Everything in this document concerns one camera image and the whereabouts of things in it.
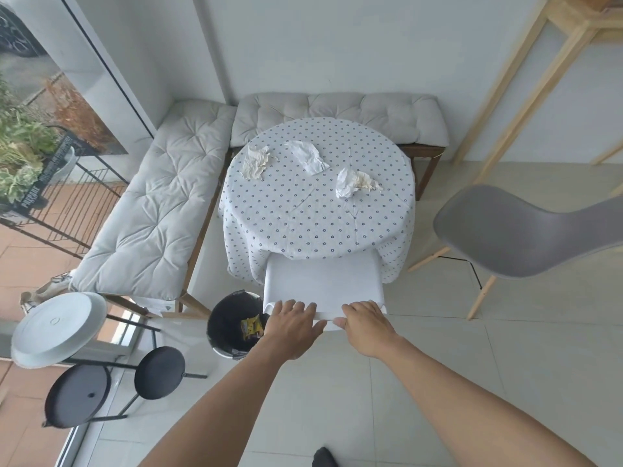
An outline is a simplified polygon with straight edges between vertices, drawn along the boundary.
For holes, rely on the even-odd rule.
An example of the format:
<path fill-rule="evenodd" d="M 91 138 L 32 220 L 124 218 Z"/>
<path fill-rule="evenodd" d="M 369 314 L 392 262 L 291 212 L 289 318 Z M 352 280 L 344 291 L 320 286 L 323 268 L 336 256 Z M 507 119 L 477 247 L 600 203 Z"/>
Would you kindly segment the black trash bin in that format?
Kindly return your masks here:
<path fill-rule="evenodd" d="M 263 312 L 263 299 L 257 294 L 239 290 L 220 300 L 207 322 L 206 334 L 214 352 L 234 361 L 245 358 L 260 339 L 243 341 L 240 322 L 258 314 L 265 330 L 269 314 Z"/>

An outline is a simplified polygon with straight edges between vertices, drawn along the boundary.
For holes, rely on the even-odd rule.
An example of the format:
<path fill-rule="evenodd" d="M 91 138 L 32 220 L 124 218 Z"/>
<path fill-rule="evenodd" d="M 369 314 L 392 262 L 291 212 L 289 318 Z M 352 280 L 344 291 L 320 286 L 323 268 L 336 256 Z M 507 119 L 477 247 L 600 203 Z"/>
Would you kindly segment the green potted plant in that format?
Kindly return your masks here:
<path fill-rule="evenodd" d="M 0 72 L 0 202 L 24 198 L 58 145 L 58 133 L 32 117 Z"/>

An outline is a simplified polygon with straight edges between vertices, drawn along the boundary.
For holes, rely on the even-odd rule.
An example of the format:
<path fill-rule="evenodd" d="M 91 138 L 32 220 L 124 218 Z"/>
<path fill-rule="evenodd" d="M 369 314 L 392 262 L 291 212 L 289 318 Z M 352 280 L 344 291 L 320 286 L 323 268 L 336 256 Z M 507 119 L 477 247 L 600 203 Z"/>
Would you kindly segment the person's left forearm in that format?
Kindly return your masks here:
<path fill-rule="evenodd" d="M 291 347 L 264 339 L 206 392 L 138 467 L 238 467 Z"/>

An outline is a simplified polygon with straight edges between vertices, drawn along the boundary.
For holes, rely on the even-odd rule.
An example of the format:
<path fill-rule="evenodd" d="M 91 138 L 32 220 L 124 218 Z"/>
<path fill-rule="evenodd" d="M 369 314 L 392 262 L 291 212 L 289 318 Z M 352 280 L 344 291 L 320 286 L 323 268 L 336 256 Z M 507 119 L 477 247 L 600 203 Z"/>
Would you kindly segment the wooden bench frame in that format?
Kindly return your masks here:
<path fill-rule="evenodd" d="M 101 294 L 108 302 L 112 303 L 116 306 L 121 306 L 132 313 L 138 314 L 139 316 L 146 317 L 148 319 L 154 317 L 161 317 L 165 319 L 199 319 L 199 320 L 208 320 L 212 311 L 202 304 L 197 298 L 193 297 L 189 293 L 189 285 L 191 283 L 191 279 L 194 273 L 194 269 L 197 265 L 202 246 L 204 244 L 204 239 L 206 237 L 206 233 L 213 216 L 214 210 L 219 202 L 219 197 L 221 195 L 222 186 L 224 184 L 224 180 L 227 174 L 227 170 L 232 159 L 239 153 L 241 150 L 240 147 L 229 148 L 226 152 L 224 158 L 224 164 L 222 167 L 222 171 L 218 178 L 217 187 L 214 192 L 214 196 L 211 200 L 209 208 L 206 212 L 205 220 L 202 224 L 201 230 L 199 232 L 198 238 L 192 250 L 191 256 L 188 260 L 188 268 L 186 275 L 184 277 L 183 282 L 183 291 L 181 296 L 174 300 L 173 309 L 168 311 L 161 312 L 160 314 L 151 313 L 150 310 L 146 309 L 143 306 L 140 306 L 136 303 L 136 298 L 127 297 L 127 296 L 117 296 L 110 294 Z"/>
<path fill-rule="evenodd" d="M 416 201 L 420 201 L 425 188 L 429 184 L 429 181 L 432 178 L 432 175 L 439 164 L 441 156 L 445 152 L 445 148 L 440 146 L 428 146 L 423 144 L 399 144 L 398 148 L 405 154 L 405 156 L 409 159 L 411 164 L 412 172 L 414 174 L 415 179 L 415 195 Z M 422 177 L 418 177 L 416 170 L 416 159 L 427 159 L 428 163 L 425 168 L 424 174 Z"/>

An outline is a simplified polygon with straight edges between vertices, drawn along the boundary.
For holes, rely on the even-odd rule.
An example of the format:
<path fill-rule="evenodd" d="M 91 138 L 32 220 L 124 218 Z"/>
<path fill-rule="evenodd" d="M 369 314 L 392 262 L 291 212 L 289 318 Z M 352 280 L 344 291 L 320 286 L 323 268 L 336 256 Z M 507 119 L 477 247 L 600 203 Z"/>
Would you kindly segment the white plastic chair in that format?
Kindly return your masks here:
<path fill-rule="evenodd" d="M 271 314 L 276 301 L 294 299 L 316 303 L 316 320 L 327 320 L 325 331 L 339 330 L 334 318 L 342 305 L 374 301 L 386 314 L 381 257 L 377 250 L 358 251 L 329 259 L 289 259 L 272 253 L 265 273 L 263 312 Z"/>

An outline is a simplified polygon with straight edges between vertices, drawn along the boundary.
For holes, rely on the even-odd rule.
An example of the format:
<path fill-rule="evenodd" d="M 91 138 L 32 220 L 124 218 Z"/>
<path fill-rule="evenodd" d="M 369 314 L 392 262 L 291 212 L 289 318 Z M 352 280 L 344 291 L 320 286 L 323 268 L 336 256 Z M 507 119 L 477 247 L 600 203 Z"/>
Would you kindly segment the crumpled stained paper napkin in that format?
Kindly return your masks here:
<path fill-rule="evenodd" d="M 351 198 L 360 190 L 382 191 L 384 188 L 366 172 L 346 167 L 338 173 L 335 184 L 337 198 Z"/>
<path fill-rule="evenodd" d="M 262 181 L 262 174 L 267 169 L 269 162 L 274 158 L 275 149 L 269 146 L 245 146 L 242 149 L 243 161 L 241 176 L 245 180 Z"/>

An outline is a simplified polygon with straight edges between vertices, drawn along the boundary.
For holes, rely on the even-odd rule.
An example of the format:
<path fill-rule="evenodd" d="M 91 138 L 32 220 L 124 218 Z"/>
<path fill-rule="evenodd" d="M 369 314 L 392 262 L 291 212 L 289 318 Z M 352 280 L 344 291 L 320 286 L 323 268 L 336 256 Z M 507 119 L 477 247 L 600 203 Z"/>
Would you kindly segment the large black round stool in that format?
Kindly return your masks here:
<path fill-rule="evenodd" d="M 67 429 L 89 422 L 102 408 L 111 384 L 112 376 L 106 367 L 73 365 L 48 392 L 42 427 Z"/>

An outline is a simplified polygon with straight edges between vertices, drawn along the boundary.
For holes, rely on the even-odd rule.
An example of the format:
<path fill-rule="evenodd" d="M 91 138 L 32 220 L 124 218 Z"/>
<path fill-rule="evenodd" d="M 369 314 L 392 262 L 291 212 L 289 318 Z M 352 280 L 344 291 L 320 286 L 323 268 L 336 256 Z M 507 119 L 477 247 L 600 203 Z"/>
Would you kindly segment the small black round stool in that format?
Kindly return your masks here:
<path fill-rule="evenodd" d="M 136 393 L 145 400 L 165 398 L 178 388 L 185 369 L 181 351 L 171 346 L 157 347 L 147 353 L 135 369 Z"/>

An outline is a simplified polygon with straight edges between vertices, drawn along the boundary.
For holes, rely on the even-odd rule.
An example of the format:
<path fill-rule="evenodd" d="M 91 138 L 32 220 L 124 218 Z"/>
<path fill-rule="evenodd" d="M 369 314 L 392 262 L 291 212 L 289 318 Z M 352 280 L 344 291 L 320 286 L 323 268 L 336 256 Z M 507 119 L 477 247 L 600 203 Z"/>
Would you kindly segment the person's right forearm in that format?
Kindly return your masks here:
<path fill-rule="evenodd" d="M 556 433 L 394 336 L 378 357 L 460 467 L 596 467 Z"/>

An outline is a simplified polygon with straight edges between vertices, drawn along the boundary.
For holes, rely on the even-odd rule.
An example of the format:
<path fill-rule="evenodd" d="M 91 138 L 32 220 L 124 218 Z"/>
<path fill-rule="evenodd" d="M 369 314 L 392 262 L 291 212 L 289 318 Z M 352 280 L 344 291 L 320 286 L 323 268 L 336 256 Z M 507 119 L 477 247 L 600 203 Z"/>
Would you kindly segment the long beige tufted bench cushion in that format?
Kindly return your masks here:
<path fill-rule="evenodd" d="M 172 301 L 216 193 L 236 107 L 175 103 L 74 271 L 70 289 Z"/>

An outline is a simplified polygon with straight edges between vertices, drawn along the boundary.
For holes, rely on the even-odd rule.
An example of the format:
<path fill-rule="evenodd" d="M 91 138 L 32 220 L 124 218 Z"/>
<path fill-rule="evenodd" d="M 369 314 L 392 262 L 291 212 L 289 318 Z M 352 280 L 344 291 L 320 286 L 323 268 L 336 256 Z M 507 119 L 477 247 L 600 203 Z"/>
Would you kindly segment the black printed planter crate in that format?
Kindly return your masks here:
<path fill-rule="evenodd" d="M 0 146 L 0 217 L 28 217 L 45 209 L 45 193 L 68 178 L 79 157 L 77 137 L 64 126 L 46 125 L 56 132 L 54 150 L 35 150 L 28 142 Z"/>

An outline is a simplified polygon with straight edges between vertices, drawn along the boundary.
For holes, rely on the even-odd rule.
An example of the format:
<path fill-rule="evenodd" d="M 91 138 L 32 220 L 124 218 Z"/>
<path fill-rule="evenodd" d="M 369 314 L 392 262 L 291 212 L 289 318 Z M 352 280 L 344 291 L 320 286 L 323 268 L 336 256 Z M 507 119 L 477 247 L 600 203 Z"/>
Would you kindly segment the person's right hand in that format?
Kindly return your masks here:
<path fill-rule="evenodd" d="M 356 301 L 341 308 L 350 325 L 348 341 L 362 355 L 386 361 L 404 342 L 376 302 Z"/>

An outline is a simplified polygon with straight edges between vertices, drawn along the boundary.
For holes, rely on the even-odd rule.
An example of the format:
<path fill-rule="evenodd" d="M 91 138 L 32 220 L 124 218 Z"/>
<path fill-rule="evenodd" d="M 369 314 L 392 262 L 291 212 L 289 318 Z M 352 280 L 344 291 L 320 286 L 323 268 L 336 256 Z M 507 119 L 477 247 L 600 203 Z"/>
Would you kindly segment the crumpled white paper napkin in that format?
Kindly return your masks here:
<path fill-rule="evenodd" d="M 299 161 L 308 175 L 317 175 L 331 168 L 311 142 L 288 140 L 284 146 Z"/>

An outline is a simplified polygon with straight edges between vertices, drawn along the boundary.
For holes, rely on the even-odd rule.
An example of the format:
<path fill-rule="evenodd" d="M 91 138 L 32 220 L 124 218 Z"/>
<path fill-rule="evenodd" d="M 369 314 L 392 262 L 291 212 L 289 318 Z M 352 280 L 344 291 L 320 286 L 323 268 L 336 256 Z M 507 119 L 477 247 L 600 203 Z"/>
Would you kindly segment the car wheel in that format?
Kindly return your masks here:
<path fill-rule="evenodd" d="M 47 54 L 23 21 L 2 3 L 0 3 L 0 50 L 23 58 Z"/>

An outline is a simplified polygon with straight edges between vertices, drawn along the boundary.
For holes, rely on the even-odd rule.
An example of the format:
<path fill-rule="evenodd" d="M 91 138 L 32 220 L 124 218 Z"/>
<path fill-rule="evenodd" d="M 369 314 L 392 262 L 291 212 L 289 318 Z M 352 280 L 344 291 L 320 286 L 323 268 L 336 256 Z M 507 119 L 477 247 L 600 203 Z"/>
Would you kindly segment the yellow snack wrapper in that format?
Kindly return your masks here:
<path fill-rule="evenodd" d="M 258 314 L 256 316 L 243 319 L 240 322 L 240 330 L 243 341 L 250 342 L 259 340 L 264 334 L 262 315 Z"/>

